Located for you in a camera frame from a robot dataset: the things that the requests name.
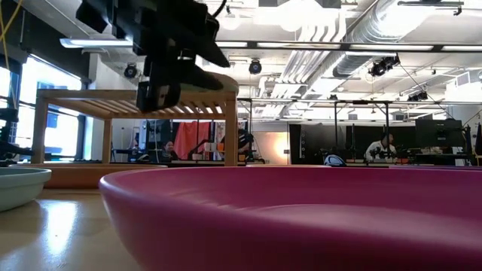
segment white bowl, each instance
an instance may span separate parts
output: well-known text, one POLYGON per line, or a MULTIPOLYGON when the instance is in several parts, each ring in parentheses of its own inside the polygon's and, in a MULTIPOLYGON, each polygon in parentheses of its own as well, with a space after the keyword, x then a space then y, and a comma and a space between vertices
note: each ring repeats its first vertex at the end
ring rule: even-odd
POLYGON ((36 198, 51 173, 49 169, 0 168, 0 212, 36 198))

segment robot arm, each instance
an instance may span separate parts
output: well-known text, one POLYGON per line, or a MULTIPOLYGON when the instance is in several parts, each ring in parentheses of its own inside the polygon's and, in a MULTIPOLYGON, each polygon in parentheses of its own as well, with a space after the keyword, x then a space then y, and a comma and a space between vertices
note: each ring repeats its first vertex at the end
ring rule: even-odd
POLYGON ((229 67, 215 43, 219 22, 205 4, 194 0, 82 0, 76 17, 103 32, 108 24, 116 38, 132 40, 133 52, 146 56, 138 85, 137 107, 156 111, 178 103, 180 83, 220 90, 223 85, 195 65, 196 55, 229 67))

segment computer monitor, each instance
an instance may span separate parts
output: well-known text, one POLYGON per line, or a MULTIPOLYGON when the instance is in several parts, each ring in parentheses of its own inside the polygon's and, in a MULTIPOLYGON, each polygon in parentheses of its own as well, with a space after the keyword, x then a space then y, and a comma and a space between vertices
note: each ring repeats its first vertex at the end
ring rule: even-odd
POLYGON ((415 129, 420 148, 465 146, 461 120, 415 120, 415 129))

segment magenta plastic bowl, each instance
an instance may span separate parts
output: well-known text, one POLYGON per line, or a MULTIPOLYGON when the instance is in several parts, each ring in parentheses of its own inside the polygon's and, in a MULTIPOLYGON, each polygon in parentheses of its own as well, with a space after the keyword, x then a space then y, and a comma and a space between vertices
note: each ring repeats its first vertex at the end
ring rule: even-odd
POLYGON ((481 172, 155 169, 100 189, 146 270, 482 270, 481 172))

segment wooden shelf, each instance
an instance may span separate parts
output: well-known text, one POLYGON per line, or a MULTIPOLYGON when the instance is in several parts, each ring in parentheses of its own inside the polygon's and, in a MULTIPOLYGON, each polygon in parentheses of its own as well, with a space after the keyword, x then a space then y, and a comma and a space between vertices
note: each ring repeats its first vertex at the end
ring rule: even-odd
POLYGON ((136 90, 37 90, 32 163, 43 163, 48 105, 72 109, 104 120, 102 162, 111 160, 112 119, 226 120, 225 165, 237 165, 236 96, 238 83, 226 75, 211 73, 223 83, 222 90, 206 90, 181 84, 179 103, 163 110, 142 113, 136 107, 136 90))

